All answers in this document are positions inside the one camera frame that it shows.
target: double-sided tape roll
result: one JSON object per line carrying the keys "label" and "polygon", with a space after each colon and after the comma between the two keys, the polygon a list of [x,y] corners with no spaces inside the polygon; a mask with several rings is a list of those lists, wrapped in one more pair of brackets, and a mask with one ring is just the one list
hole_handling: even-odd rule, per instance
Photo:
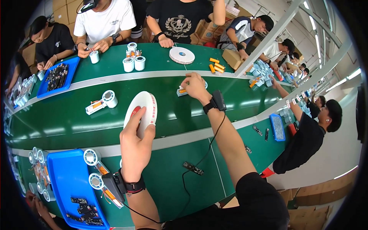
{"label": "double-sided tape roll", "polygon": [[141,139],[144,137],[144,131],[150,124],[156,124],[157,118],[157,102],[153,94],[142,91],[138,93],[130,103],[124,120],[124,128],[128,124],[129,119],[135,115],[142,107],[146,107],[146,112],[142,116],[141,122],[137,129],[137,136]]}

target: white tape roll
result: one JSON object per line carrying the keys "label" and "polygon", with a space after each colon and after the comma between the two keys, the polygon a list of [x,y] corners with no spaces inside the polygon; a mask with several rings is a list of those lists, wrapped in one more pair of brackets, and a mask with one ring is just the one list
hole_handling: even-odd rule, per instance
{"label": "white tape roll", "polygon": [[100,56],[98,54],[98,51],[95,50],[89,54],[89,57],[91,58],[92,64],[95,64],[100,61]]}
{"label": "white tape roll", "polygon": [[157,102],[155,96],[147,91],[138,93],[132,100],[125,115],[124,128],[128,124],[131,116],[136,114],[140,108],[146,107],[146,112],[142,116],[141,123],[137,130],[137,136],[141,139],[144,137],[144,131],[150,124],[156,124],[157,118]]}
{"label": "white tape roll", "polygon": [[102,100],[106,103],[106,105],[112,109],[117,105],[117,98],[115,97],[115,93],[112,90],[107,90],[102,95]]}
{"label": "white tape roll", "polygon": [[137,70],[137,71],[144,70],[145,62],[146,62],[145,57],[142,57],[142,56],[136,57],[134,59],[135,70]]}
{"label": "white tape roll", "polygon": [[134,59],[127,57],[123,60],[123,66],[125,72],[131,72],[134,70]]}
{"label": "white tape roll", "polygon": [[184,64],[184,65],[194,62],[194,59],[195,59],[194,54],[190,50],[182,48],[182,47],[173,47],[169,51],[169,57],[174,62]]}

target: white metal pole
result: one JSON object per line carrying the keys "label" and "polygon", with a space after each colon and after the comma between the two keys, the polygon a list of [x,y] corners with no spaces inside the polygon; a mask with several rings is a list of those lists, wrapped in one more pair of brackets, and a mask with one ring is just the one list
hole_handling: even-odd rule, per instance
{"label": "white metal pole", "polygon": [[263,53],[266,47],[268,47],[280,34],[280,32],[288,25],[291,19],[295,16],[299,10],[299,5],[303,0],[295,0],[290,5],[289,9],[284,13],[280,20],[276,23],[273,29],[267,34],[267,36],[261,41],[261,43],[255,48],[255,50],[249,55],[248,59],[235,71],[234,76],[240,77],[257,58]]}
{"label": "white metal pole", "polygon": [[302,84],[299,88],[291,92],[288,96],[284,97],[282,100],[271,106],[270,108],[266,109],[265,111],[258,114],[256,117],[257,121],[262,121],[267,119],[272,113],[277,111],[278,109],[282,108],[286,105],[286,100],[289,100],[290,103],[292,98],[295,98],[296,95],[300,95],[301,92],[307,91],[313,85],[315,85],[322,77],[326,76],[341,59],[344,55],[348,52],[351,47],[351,40],[348,39],[344,42],[344,44],[340,47],[340,49],[335,53],[335,55],[322,67],[322,69],[318,69],[314,74],[313,77]]}

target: hand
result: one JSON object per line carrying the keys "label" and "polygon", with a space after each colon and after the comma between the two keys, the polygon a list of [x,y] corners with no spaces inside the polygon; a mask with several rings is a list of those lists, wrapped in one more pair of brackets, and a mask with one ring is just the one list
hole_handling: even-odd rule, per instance
{"label": "hand", "polygon": [[203,106],[209,103],[211,94],[205,88],[205,80],[196,72],[185,75],[187,78],[181,83],[189,96],[199,100]]}
{"label": "hand", "polygon": [[170,48],[174,46],[174,42],[173,40],[171,40],[170,38],[166,37],[165,34],[161,34],[159,36],[159,43],[161,47],[164,48]]}
{"label": "hand", "polygon": [[239,51],[239,54],[240,54],[240,60],[242,61],[245,61],[247,58],[249,58],[249,55],[243,49]]}
{"label": "hand", "polygon": [[37,69],[39,71],[43,70],[44,67],[45,67],[45,62],[44,61],[37,64]]}
{"label": "hand", "polygon": [[156,135],[155,125],[150,124],[146,128],[143,139],[137,137],[137,127],[145,112],[146,107],[141,108],[120,133],[121,175],[127,183],[139,181],[151,158],[152,142]]}
{"label": "hand", "polygon": [[79,43],[78,44],[78,57],[86,58],[93,51],[92,49],[84,51],[86,48],[87,48],[86,44],[84,44],[84,43]]}
{"label": "hand", "polygon": [[106,50],[109,49],[109,47],[112,45],[113,43],[113,38],[112,37],[107,37],[104,38],[100,41],[98,41],[93,47],[93,50],[100,50],[102,53],[104,53]]}
{"label": "hand", "polygon": [[45,67],[43,68],[43,70],[48,70],[51,66],[54,65],[54,63],[56,62],[56,57],[55,55],[53,55],[47,62]]}
{"label": "hand", "polygon": [[276,71],[279,70],[279,66],[275,62],[273,62],[273,61],[270,63],[270,67],[273,68]]}

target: black shirt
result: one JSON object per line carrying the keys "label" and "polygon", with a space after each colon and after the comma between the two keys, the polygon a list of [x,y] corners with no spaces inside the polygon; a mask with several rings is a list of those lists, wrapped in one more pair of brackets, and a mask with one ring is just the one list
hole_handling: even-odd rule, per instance
{"label": "black shirt", "polygon": [[54,54],[72,50],[74,45],[69,28],[64,24],[56,22],[50,35],[41,43],[36,44],[37,63],[47,62]]}
{"label": "black shirt", "polygon": [[238,207],[219,209],[213,205],[166,222],[163,230],[287,229],[289,213],[284,200],[258,173],[243,176],[236,185],[236,195]]}
{"label": "black shirt", "polygon": [[190,35],[194,33],[199,21],[210,22],[208,15],[213,6],[208,0],[184,3],[180,0],[155,0],[147,8],[147,14],[159,19],[159,26],[166,37],[173,42],[190,44]]}
{"label": "black shirt", "polygon": [[277,174],[283,174],[307,162],[323,143],[326,131],[305,113],[301,115],[298,128],[286,149],[273,162],[273,171]]}
{"label": "black shirt", "polygon": [[309,99],[307,101],[307,108],[309,108],[309,111],[311,111],[313,119],[318,117],[319,113],[321,112],[319,107],[316,104],[312,103]]}

